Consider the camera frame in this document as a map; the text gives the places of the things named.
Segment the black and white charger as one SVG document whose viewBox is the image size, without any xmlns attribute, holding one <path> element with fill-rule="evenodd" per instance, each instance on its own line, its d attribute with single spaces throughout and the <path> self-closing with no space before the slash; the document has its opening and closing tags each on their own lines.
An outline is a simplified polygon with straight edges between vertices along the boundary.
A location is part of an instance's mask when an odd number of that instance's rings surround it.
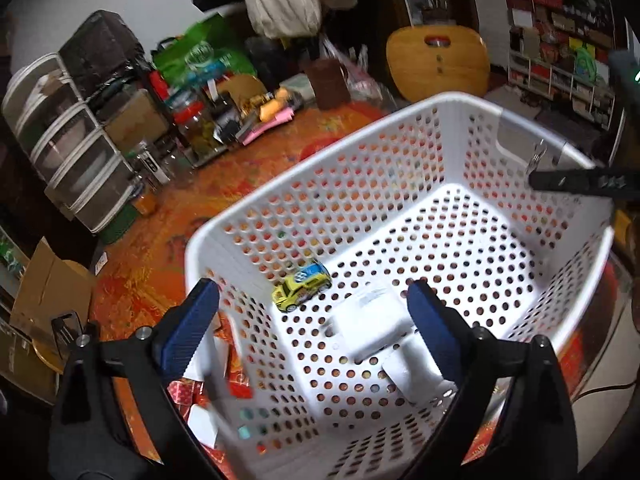
<svg viewBox="0 0 640 480">
<path fill-rule="evenodd" d="M 430 350 L 416 330 L 390 352 L 382 369 L 412 405 L 437 403 L 457 392 L 456 385 L 442 377 Z"/>
</svg>

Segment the white charger block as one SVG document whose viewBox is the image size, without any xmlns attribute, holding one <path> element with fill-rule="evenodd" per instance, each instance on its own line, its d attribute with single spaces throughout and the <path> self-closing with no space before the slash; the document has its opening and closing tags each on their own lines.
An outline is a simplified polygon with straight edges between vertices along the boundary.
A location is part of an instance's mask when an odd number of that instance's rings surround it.
<svg viewBox="0 0 640 480">
<path fill-rule="evenodd" d="M 414 326 L 407 300 L 388 288 L 365 288 L 332 312 L 322 328 L 326 344 L 354 362 L 396 344 Z"/>
</svg>

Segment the yellow toy car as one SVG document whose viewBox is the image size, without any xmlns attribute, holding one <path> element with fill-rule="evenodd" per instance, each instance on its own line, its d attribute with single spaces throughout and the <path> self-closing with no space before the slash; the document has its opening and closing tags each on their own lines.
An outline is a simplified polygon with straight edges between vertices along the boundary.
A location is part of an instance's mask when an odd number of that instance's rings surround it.
<svg viewBox="0 0 640 480">
<path fill-rule="evenodd" d="M 331 285 L 332 278 L 328 269 L 317 259 L 312 259 L 296 271 L 286 274 L 274 286 L 271 297 L 279 311 L 288 313 Z"/>
</svg>

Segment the white square charger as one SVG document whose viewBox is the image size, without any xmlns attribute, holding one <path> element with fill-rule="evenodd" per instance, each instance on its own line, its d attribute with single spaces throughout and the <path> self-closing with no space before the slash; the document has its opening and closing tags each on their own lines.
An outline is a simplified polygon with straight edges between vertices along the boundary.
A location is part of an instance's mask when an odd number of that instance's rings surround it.
<svg viewBox="0 0 640 480">
<path fill-rule="evenodd" d="M 201 445 L 206 446 L 206 448 L 216 448 L 218 429 L 212 421 L 207 408 L 193 404 L 190 407 L 186 423 Z"/>
</svg>

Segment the teal multiport usb charger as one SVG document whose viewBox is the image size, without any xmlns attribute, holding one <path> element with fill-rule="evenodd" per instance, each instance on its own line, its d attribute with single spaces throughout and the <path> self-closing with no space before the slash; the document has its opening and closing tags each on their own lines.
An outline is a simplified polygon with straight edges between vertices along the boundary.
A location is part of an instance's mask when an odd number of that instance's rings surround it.
<svg viewBox="0 0 640 480">
<path fill-rule="evenodd" d="M 269 412 L 264 408 L 241 408 L 240 422 L 236 432 L 242 441 L 248 441 L 268 434 Z"/>
</svg>

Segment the white shelf with boxes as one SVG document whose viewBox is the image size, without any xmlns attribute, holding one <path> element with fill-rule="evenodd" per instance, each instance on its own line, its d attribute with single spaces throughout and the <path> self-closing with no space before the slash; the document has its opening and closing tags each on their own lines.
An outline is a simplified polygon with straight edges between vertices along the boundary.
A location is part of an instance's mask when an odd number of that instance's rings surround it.
<svg viewBox="0 0 640 480">
<path fill-rule="evenodd" d="M 606 131 L 616 97 L 608 79 L 615 46 L 611 0 L 506 0 L 510 21 L 511 84 L 550 101 Z"/>
</svg>

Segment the black folding phone stand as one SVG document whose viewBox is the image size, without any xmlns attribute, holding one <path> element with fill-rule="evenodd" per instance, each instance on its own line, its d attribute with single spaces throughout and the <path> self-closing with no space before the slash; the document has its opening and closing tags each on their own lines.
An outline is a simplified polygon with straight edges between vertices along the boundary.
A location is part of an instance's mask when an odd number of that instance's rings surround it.
<svg viewBox="0 0 640 480">
<path fill-rule="evenodd" d="M 80 317 L 76 311 L 67 311 L 51 318 L 50 324 L 56 352 L 65 360 L 84 330 Z"/>
</svg>

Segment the cardboard box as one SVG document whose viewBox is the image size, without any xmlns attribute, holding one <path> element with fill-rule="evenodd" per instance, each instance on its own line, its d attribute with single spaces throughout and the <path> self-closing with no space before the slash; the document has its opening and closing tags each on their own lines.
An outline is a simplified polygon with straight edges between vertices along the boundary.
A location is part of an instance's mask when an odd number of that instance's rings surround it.
<svg viewBox="0 0 640 480">
<path fill-rule="evenodd" d="M 1 377 L 34 398 L 55 402 L 68 357 L 56 352 L 51 318 L 76 311 L 88 321 L 94 276 L 84 266 L 55 255 L 40 240 L 18 283 L 9 318 L 1 322 Z"/>
</svg>

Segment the wooden chair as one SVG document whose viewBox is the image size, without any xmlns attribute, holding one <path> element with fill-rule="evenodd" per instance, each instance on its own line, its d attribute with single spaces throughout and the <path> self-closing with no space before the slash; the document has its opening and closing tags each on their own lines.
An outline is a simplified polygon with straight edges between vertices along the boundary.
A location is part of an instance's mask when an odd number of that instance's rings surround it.
<svg viewBox="0 0 640 480">
<path fill-rule="evenodd" d="M 387 39 L 386 61 L 394 85 L 411 103 L 442 92 L 484 96 L 488 91 L 488 50 L 482 37 L 467 27 L 421 25 L 398 29 Z"/>
</svg>

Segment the orange jar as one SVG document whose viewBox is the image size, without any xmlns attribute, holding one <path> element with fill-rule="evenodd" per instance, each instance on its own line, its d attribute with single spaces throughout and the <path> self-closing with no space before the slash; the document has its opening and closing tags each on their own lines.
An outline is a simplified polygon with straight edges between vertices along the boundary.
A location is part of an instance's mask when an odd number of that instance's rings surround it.
<svg viewBox="0 0 640 480">
<path fill-rule="evenodd" d="M 158 203 L 156 196 L 149 191 L 143 191 L 138 194 L 133 200 L 132 204 L 136 211 L 143 217 L 152 216 L 158 209 Z"/>
</svg>

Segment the clear plastic bag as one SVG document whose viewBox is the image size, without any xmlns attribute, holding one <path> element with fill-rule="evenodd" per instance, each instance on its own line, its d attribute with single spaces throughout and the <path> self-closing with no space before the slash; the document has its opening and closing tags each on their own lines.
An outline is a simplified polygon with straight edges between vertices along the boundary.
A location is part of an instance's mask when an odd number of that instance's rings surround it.
<svg viewBox="0 0 640 480">
<path fill-rule="evenodd" d="M 378 107 L 383 105 L 384 93 L 380 84 L 338 50 L 326 35 L 319 36 L 319 49 L 320 58 L 329 58 L 340 64 L 346 87 L 354 101 L 368 102 Z"/>
</svg>

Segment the white remote control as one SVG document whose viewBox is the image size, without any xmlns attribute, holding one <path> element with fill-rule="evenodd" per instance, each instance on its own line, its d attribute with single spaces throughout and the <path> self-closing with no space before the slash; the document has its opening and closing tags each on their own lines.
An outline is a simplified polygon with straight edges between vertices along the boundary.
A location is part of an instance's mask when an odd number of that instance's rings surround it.
<svg viewBox="0 0 640 480">
<path fill-rule="evenodd" d="M 140 160 L 142 166 L 146 169 L 146 171 L 154 178 L 154 180 L 159 185 L 166 185 L 170 182 L 170 177 L 168 176 L 168 174 L 166 174 L 166 172 L 163 170 L 163 168 L 147 148 L 140 148 L 137 154 L 137 158 Z"/>
</svg>

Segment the stacked white food cover tower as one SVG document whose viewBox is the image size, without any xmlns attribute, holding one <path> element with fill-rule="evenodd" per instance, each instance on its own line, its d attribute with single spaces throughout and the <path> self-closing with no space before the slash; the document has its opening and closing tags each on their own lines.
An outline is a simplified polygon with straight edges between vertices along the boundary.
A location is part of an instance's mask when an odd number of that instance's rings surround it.
<svg viewBox="0 0 640 480">
<path fill-rule="evenodd" d="M 134 172 L 56 53 L 14 74 L 2 115 L 52 200 L 91 233 L 104 230 L 130 199 Z"/>
</svg>

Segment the brown ceramic mug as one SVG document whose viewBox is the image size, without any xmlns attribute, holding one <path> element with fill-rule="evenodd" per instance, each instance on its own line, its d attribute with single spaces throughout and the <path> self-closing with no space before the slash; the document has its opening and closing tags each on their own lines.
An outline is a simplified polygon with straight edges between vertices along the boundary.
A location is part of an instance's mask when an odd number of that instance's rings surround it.
<svg viewBox="0 0 640 480">
<path fill-rule="evenodd" d="M 319 58 L 305 68 L 319 110 L 333 110 L 349 103 L 346 68 L 335 58 Z"/>
</svg>

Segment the glass jar with red lid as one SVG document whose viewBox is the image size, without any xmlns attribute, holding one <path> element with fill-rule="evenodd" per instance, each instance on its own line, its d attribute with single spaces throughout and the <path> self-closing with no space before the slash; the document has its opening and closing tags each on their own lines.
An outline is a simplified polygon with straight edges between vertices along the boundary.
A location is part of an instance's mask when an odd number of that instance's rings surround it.
<svg viewBox="0 0 640 480">
<path fill-rule="evenodd" d="M 213 158 L 224 148 L 224 144 L 215 136 L 216 124 L 200 100 L 186 101 L 172 114 L 198 162 Z"/>
</svg>

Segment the black bag on tower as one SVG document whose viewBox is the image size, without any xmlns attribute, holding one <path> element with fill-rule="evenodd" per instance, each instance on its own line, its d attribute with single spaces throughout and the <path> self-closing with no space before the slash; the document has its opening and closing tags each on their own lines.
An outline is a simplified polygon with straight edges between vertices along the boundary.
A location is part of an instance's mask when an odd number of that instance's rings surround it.
<svg viewBox="0 0 640 480">
<path fill-rule="evenodd" d="M 58 50 L 81 97 L 88 101 L 113 77 L 150 69 L 142 44 L 122 17 L 111 11 L 91 13 Z"/>
</svg>

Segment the green shopping bag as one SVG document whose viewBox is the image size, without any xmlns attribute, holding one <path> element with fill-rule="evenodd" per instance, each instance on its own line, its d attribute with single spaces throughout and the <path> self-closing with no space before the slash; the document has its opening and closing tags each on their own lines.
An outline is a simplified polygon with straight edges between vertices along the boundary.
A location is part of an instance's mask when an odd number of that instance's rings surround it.
<svg viewBox="0 0 640 480">
<path fill-rule="evenodd" d="M 220 14 L 192 25 L 182 36 L 166 38 L 152 61 L 171 89 L 202 86 L 224 74 L 257 74 L 239 40 Z"/>
</svg>

